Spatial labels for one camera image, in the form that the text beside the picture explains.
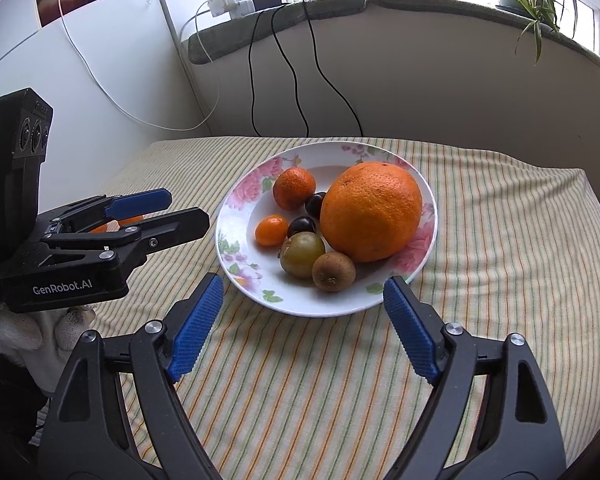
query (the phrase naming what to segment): blue gripper pad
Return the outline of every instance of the blue gripper pad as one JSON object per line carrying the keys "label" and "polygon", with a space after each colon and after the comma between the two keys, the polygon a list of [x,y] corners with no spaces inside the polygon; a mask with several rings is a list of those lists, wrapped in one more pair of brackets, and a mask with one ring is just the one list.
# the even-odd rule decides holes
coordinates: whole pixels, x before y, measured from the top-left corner
{"label": "blue gripper pad", "polygon": [[120,196],[104,210],[107,218],[126,220],[134,216],[164,211],[171,205],[171,193],[161,187],[133,195]]}
{"label": "blue gripper pad", "polygon": [[442,373],[436,364],[433,339],[420,321],[398,285],[392,279],[384,283],[384,309],[402,342],[413,370],[433,384]]}
{"label": "blue gripper pad", "polygon": [[215,276],[174,338],[171,364],[167,368],[167,373],[174,383],[193,370],[193,365],[196,364],[206,337],[222,307],[223,293],[222,278]]}

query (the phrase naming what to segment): grape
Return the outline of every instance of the grape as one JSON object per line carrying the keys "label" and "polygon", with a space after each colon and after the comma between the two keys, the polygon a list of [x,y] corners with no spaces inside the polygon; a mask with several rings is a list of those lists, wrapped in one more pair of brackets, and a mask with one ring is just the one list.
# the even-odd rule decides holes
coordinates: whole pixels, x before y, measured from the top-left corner
{"label": "grape", "polygon": [[322,209],[322,200],[326,195],[325,192],[316,193],[306,199],[304,203],[304,209],[307,214],[314,218],[320,219],[320,209]]}
{"label": "grape", "polygon": [[286,231],[286,237],[291,238],[293,235],[304,232],[316,232],[315,222],[308,216],[301,216],[300,218],[296,218],[293,222],[291,222],[291,224],[289,224],[289,229]]}

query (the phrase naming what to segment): large orange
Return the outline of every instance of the large orange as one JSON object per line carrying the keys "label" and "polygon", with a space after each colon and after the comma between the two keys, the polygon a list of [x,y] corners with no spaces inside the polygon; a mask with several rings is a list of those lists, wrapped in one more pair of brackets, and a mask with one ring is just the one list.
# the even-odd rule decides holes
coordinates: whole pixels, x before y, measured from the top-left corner
{"label": "large orange", "polygon": [[363,162],[331,184],[322,202],[320,230],[354,262],[374,262],[400,251],[422,215],[422,194],[408,171]]}

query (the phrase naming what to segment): window sill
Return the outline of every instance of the window sill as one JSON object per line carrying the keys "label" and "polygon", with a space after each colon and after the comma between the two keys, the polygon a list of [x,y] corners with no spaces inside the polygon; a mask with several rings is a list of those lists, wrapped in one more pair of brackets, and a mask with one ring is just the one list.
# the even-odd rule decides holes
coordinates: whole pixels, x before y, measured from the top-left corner
{"label": "window sill", "polygon": [[[369,5],[384,7],[386,9],[409,10],[411,12],[442,12],[446,14],[458,14],[460,16],[471,16],[519,28],[520,31],[529,22],[527,18],[505,12],[504,10],[460,2],[458,0],[310,0],[307,2],[307,11],[312,20],[326,20],[328,18],[359,14],[360,12],[364,12]],[[254,42],[263,40],[271,35],[270,15],[273,11],[273,9],[263,11],[264,16],[258,22]],[[256,16],[257,14],[250,14],[244,18],[219,23],[213,27],[201,30],[200,40],[205,45],[212,59],[219,59],[222,56],[249,46]],[[276,14],[275,29],[276,32],[280,32],[304,21],[305,16],[302,4],[289,4]],[[600,57],[571,38],[563,34],[555,34],[545,25],[542,26],[542,36],[579,52],[600,67]],[[202,65],[209,62],[208,57],[200,47],[200,42],[189,41],[188,43],[190,62],[195,65]]]}

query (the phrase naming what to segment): plate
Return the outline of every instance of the plate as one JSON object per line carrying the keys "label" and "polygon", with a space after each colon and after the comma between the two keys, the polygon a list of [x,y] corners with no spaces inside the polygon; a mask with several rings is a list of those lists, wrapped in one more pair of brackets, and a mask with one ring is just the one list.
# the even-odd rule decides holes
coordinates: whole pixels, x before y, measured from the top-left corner
{"label": "plate", "polygon": [[[253,233],[264,217],[280,214],[291,222],[304,213],[303,209],[282,211],[273,200],[273,183],[284,170],[292,166],[305,168],[314,176],[319,192],[327,191],[347,168],[373,160],[408,170],[422,193],[420,224],[400,253],[380,262],[356,266],[353,285],[329,293],[318,290],[311,280],[289,276],[280,267],[278,248],[263,248],[256,243]],[[431,254],[437,234],[438,210],[431,188],[406,160],[359,142],[314,142],[271,157],[232,187],[218,214],[216,251],[229,279],[253,301],[293,316],[333,317],[381,303],[384,282],[391,276],[400,275],[407,283],[413,280]]]}

